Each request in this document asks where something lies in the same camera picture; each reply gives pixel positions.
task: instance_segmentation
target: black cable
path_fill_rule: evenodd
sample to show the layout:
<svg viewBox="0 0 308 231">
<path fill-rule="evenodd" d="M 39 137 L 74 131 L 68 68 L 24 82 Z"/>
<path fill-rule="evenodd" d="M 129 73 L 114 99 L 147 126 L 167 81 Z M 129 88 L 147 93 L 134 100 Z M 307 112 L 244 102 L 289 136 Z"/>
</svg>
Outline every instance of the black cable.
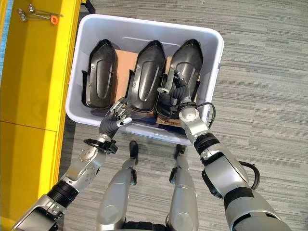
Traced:
<svg viewBox="0 0 308 231">
<path fill-rule="evenodd" d="M 251 168 L 254 171 L 254 173 L 255 173 L 255 181 L 254 181 L 253 185 L 251 186 L 251 189 L 256 190 L 257 187 L 259 186 L 259 183 L 260 183 L 260 180 L 261 180 L 261 176 L 260 176 L 259 170 L 255 166 L 255 164 L 252 165 L 252 164 L 244 162 L 244 161 L 239 161 L 239 162 L 240 162 L 241 165 L 243 165 L 245 167 L 248 167 L 248 168 Z"/>
<path fill-rule="evenodd" d="M 213 108 L 212 118 L 211 118 L 211 121 L 208 123 L 208 128 L 211 128 L 212 125 L 213 125 L 214 119 L 215 119 L 215 117 L 216 117 L 216 109 L 215 109 L 215 106 L 214 106 L 212 103 L 210 103 L 210 102 L 204 102 L 204 103 L 202 103 L 202 104 L 199 104 L 199 105 L 197 106 L 197 108 L 203 107 L 203 106 L 205 106 L 205 105 L 211 105 L 212 108 Z"/>
</svg>

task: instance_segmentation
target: plastic bin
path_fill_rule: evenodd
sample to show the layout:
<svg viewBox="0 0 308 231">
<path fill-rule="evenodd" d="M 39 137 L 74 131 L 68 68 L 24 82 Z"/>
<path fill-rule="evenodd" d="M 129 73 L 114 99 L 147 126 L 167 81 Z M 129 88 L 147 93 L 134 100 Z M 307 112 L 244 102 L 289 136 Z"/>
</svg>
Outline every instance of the plastic bin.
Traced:
<svg viewBox="0 0 308 231">
<path fill-rule="evenodd" d="M 91 109 L 81 102 L 81 71 L 87 70 L 90 52 L 101 39 L 109 39 L 121 50 L 137 53 L 149 41 L 156 39 L 163 44 L 166 56 L 172 56 L 186 40 L 198 40 L 201 43 L 204 62 L 200 74 L 201 84 L 197 93 L 197 103 L 212 100 L 223 51 L 223 39 L 217 31 L 195 26 L 91 14 L 81 20 L 78 29 L 65 106 L 66 113 L 72 120 L 94 126 L 99 126 L 102 120 L 101 117 L 92 115 Z M 207 121 L 208 114 L 208 107 L 200 111 L 203 121 Z M 130 123 L 121 130 L 167 142 L 190 145 L 184 135 L 166 131 L 157 126 Z"/>
</svg>

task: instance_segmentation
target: robot finger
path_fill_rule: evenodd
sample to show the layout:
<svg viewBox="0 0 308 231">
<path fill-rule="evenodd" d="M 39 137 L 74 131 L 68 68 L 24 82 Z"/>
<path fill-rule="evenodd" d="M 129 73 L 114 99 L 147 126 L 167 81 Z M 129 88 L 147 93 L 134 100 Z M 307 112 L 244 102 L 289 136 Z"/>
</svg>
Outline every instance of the robot finger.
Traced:
<svg viewBox="0 0 308 231">
<path fill-rule="evenodd" d="M 117 112 L 116 112 L 116 118 L 117 119 L 120 119 L 121 118 L 121 116 L 124 114 L 124 112 L 125 112 L 125 108 L 121 108 L 120 110 L 118 110 Z"/>
<path fill-rule="evenodd" d="M 123 125 L 125 125 L 125 124 L 130 123 L 131 121 L 132 121 L 132 118 L 131 118 L 131 117 L 122 118 L 122 119 L 120 119 L 120 120 L 118 120 L 118 121 L 116 122 L 116 125 L 117 125 L 118 127 L 121 127 L 121 126 L 123 126 Z"/>
<path fill-rule="evenodd" d="M 167 89 L 167 88 L 157 88 L 157 91 L 159 93 L 163 93 L 163 94 L 169 95 L 170 89 Z"/>
</svg>

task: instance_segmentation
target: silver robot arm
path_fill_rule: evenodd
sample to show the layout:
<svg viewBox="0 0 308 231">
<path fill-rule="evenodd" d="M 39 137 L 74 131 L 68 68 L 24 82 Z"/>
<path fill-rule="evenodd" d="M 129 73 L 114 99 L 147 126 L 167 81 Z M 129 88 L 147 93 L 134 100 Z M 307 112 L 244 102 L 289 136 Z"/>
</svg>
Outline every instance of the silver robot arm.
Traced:
<svg viewBox="0 0 308 231">
<path fill-rule="evenodd" d="M 214 196 L 224 200 L 230 230 L 290 231 L 269 203 L 249 187 L 246 171 L 200 119 L 184 78 L 180 73 L 176 75 L 180 78 L 178 89 L 159 88 L 158 91 L 179 99 L 181 127 L 200 155 L 207 187 Z"/>
<path fill-rule="evenodd" d="M 126 100 L 117 101 L 103 118 L 100 134 L 84 140 L 87 147 L 81 151 L 78 160 L 47 193 L 42 195 L 14 224 L 12 231 L 56 231 L 56 220 L 60 219 L 76 196 L 85 189 L 104 164 L 106 155 L 115 153 L 117 147 L 112 140 L 120 126 L 132 121 Z"/>
</svg>

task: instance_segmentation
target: yellow panel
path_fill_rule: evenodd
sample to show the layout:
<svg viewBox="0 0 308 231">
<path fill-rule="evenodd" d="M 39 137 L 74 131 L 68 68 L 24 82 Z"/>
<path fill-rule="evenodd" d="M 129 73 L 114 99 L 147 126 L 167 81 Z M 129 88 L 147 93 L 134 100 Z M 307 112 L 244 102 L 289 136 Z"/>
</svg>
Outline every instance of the yellow panel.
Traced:
<svg viewBox="0 0 308 231">
<path fill-rule="evenodd" d="M 17 220 L 50 189 L 55 136 L 54 131 L 0 122 L 1 216 L 4 218 Z"/>
<path fill-rule="evenodd" d="M 62 13 L 58 25 L 48 20 L 21 22 L 17 8 L 28 3 Z M 75 20 L 77 0 L 15 0 L 4 59 L 0 106 L 1 121 L 57 131 L 64 75 Z"/>
<path fill-rule="evenodd" d="M 53 173 L 53 182 L 58 181 L 58 175 L 59 175 L 59 165 L 60 165 L 60 157 L 61 157 L 61 148 L 62 148 L 62 140 L 63 140 L 63 130 L 64 130 L 64 122 L 65 122 L 65 100 L 67 95 L 67 89 L 68 89 L 68 83 L 69 78 L 71 75 L 71 69 L 72 69 L 72 62 L 73 62 L 73 54 L 74 54 L 74 44 L 75 44 L 75 37 L 76 37 L 76 30 L 77 30 L 77 23 L 78 23 L 78 15 L 80 10 L 80 2 L 78 0 L 75 1 L 75 3 L 72 3 L 71 1 L 64 1 L 62 4 L 61 11 L 65 13 L 65 15 L 70 15 L 71 20 L 67 24 L 63 24 L 63 26 L 59 27 L 60 33 L 57 36 L 57 47 L 55 52 L 55 57 L 58 56 L 65 56 L 66 62 L 64 66 L 64 81 L 62 86 L 62 101 L 61 101 L 61 110 L 59 112 L 59 123 L 58 123 L 58 132 L 56 137 L 56 147 L 55 147 L 55 153 L 56 153 L 56 160 L 55 160 L 55 166 L 54 166 L 54 173 Z M 63 40 L 62 34 L 69 32 L 68 37 L 69 40 Z M 54 60 L 54 65 L 62 65 L 63 63 L 59 60 Z M 57 76 L 60 74 L 59 69 L 54 70 L 53 75 Z"/>
<path fill-rule="evenodd" d="M 14 12 L 29 3 L 64 18 L 23 23 Z M 58 180 L 79 8 L 79 0 L 14 1 L 0 91 L 3 231 Z"/>
<path fill-rule="evenodd" d="M 2 41 L 4 17 L 5 17 L 5 11 L 6 11 L 7 3 L 8 3 L 7 0 L 1 0 L 0 1 L 0 43 Z"/>
</svg>

